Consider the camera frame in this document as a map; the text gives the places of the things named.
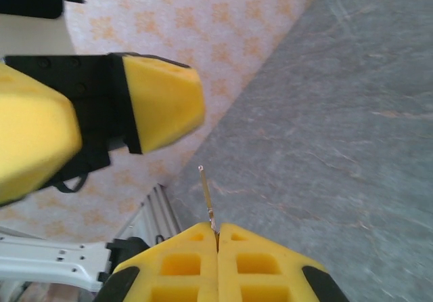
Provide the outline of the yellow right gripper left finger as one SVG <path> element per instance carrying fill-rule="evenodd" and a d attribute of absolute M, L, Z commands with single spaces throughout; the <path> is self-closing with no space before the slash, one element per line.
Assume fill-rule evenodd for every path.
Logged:
<path fill-rule="evenodd" d="M 198 223 L 120 263 L 97 301 L 218 301 L 217 240 Z"/>

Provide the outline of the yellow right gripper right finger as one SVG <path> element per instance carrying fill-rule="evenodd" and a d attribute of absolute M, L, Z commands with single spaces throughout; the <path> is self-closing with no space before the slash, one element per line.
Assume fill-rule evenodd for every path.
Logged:
<path fill-rule="evenodd" d="M 348 301 L 319 262 L 224 223 L 219 234 L 219 301 Z"/>

